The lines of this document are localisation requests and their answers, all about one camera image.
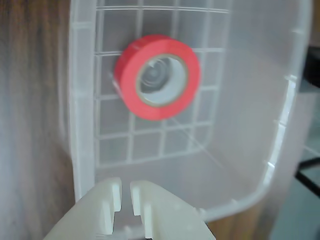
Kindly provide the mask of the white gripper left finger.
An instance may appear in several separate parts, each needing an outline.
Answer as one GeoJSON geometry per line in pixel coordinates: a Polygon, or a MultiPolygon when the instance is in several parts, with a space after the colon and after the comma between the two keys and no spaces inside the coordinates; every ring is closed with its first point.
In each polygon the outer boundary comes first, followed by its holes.
{"type": "Polygon", "coordinates": [[[115,213],[122,208],[119,177],[97,183],[59,220],[46,240],[93,240],[97,234],[112,235],[115,213]]]}

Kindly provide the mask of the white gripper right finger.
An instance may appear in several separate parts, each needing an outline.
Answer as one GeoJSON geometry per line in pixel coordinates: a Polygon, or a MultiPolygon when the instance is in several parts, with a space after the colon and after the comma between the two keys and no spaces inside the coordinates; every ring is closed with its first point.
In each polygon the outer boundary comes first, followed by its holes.
{"type": "Polygon", "coordinates": [[[214,240],[197,209],[146,180],[130,183],[133,214],[140,216],[144,237],[152,240],[214,240]]]}

